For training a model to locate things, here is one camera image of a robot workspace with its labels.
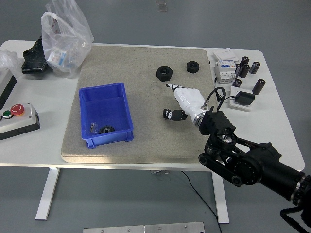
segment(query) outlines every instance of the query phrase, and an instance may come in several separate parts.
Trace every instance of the table leg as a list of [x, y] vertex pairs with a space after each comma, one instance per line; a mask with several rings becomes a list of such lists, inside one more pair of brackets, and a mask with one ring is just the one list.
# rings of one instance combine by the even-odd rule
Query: table leg
[[229, 215], [227, 203], [225, 201], [224, 182], [221, 176], [212, 172], [212, 179], [214, 185], [214, 194], [216, 201], [216, 209], [219, 223], [229, 223]]
[[37, 215], [35, 216], [36, 220], [47, 220], [48, 218], [59, 171], [60, 168], [50, 168], [38, 207]]

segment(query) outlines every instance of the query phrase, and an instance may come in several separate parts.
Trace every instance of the red button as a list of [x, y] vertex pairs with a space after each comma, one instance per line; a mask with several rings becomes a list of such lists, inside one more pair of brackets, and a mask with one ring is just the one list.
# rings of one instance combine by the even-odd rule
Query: red button
[[16, 116], [22, 115], [24, 113], [24, 106], [21, 104], [15, 104], [11, 108], [11, 113]]

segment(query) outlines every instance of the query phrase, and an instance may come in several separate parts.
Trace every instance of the black object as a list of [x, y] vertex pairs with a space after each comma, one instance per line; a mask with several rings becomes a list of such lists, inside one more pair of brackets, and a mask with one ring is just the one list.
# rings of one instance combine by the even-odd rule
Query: black object
[[187, 114], [185, 114], [184, 110], [173, 110], [170, 109], [164, 109], [163, 110], [163, 118], [166, 120], [174, 120], [174, 121], [180, 121], [187, 119]]
[[6, 85], [5, 89], [3, 90], [0, 96], [0, 109], [3, 108], [3, 106], [5, 105], [5, 102], [8, 100], [16, 82], [17, 82], [16, 78], [14, 77], [14, 75], [12, 75], [10, 81], [8, 82], [8, 84]]
[[23, 57], [25, 58], [25, 62], [21, 67], [23, 74], [42, 73], [48, 67], [43, 52], [41, 37], [35, 42], [32, 48], [24, 51]]
[[243, 66], [243, 65], [247, 65], [248, 62], [249, 62], [249, 58], [248, 57], [243, 57], [241, 62], [240, 62], [240, 64], [241, 64], [241, 66]]
[[252, 67], [249, 70], [250, 74], [256, 74], [257, 70], [259, 69], [260, 63], [259, 62], [253, 62]]
[[238, 77], [242, 71], [242, 65], [240, 63], [235, 64], [235, 76]]
[[247, 76], [247, 73], [248, 73], [249, 70], [250, 70], [249, 65], [244, 64], [244, 65], [242, 66], [242, 70], [241, 70], [239, 76], [240, 76], [241, 78], [245, 78], [245, 77]]
[[[279, 162], [281, 154], [271, 143], [257, 144], [236, 137], [235, 127], [224, 113], [211, 111], [204, 115], [199, 127], [202, 135], [210, 134], [205, 152], [199, 155], [200, 163], [235, 186], [261, 183], [292, 201], [298, 207], [282, 210], [281, 216], [299, 232], [307, 232], [286, 215], [303, 210], [301, 218], [311, 227], [311, 176]], [[248, 147], [249, 152], [236, 144]]]
[[254, 86], [254, 88], [252, 90], [253, 94], [258, 95], [261, 92], [261, 90], [263, 89], [263, 86], [265, 86], [265, 84], [266, 84], [265, 80], [258, 79], [256, 85]]
[[161, 81], [161, 82], [166, 82], [171, 79], [173, 75], [173, 71], [171, 68], [167, 66], [159, 67], [156, 71], [156, 77]]
[[114, 132], [115, 131], [115, 128], [113, 128], [112, 126], [110, 125], [106, 125], [102, 128], [99, 129], [99, 134], [101, 133], [110, 133], [110, 132]]
[[240, 79], [235, 79], [235, 80], [233, 81], [232, 86], [240, 87], [241, 84], [242, 84], [242, 81], [241, 81]]
[[191, 74], [198, 72], [200, 69], [199, 63], [195, 61], [188, 62], [186, 67], [187, 67], [187, 71]]
[[244, 91], [240, 91], [236, 97], [234, 98], [234, 101], [236, 103], [240, 103], [242, 105], [250, 105], [255, 99], [255, 95], [252, 93], [247, 93]]

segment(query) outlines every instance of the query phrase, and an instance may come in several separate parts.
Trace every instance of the green button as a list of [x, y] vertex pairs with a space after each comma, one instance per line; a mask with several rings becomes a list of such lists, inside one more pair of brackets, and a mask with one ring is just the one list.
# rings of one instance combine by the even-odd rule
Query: green button
[[10, 110], [6, 110], [6, 111], [4, 111], [4, 112], [2, 113], [2, 115], [3, 115], [4, 117], [9, 117], [9, 116], [11, 115], [11, 111], [10, 111]]

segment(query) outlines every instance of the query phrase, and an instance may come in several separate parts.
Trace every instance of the metal plate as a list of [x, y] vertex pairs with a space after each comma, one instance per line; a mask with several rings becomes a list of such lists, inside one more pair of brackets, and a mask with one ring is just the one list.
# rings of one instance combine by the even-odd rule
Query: metal plate
[[200, 232], [205, 232], [203, 222], [83, 229], [83, 233], [200, 233]]
[[157, 6], [157, 11], [159, 12], [167, 12], [167, 6], [166, 5], [158, 5]]
[[166, 5], [166, 0], [156, 0], [155, 3], [157, 5]]

